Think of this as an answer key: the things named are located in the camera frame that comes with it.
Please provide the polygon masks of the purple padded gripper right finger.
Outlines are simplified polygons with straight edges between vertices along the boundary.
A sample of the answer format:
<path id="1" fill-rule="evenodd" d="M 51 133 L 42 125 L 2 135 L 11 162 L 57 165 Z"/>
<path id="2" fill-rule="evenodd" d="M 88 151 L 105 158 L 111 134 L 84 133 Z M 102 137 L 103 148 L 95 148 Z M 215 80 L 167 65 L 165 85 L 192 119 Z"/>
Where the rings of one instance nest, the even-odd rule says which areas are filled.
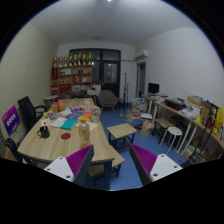
<path id="1" fill-rule="evenodd" d="M 143 186 L 182 169 L 167 155 L 156 155 L 134 144 L 130 145 L 129 153 Z"/>

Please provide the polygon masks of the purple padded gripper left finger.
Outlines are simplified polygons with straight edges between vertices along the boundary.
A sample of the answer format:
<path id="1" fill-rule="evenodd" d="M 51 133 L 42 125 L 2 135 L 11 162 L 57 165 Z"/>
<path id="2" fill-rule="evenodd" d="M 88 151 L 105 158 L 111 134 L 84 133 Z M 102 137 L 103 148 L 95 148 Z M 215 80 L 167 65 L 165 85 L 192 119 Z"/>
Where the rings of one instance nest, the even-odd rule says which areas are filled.
<path id="1" fill-rule="evenodd" d="M 94 147 L 89 145 L 68 157 L 58 157 L 45 171 L 82 186 L 93 156 Z"/>

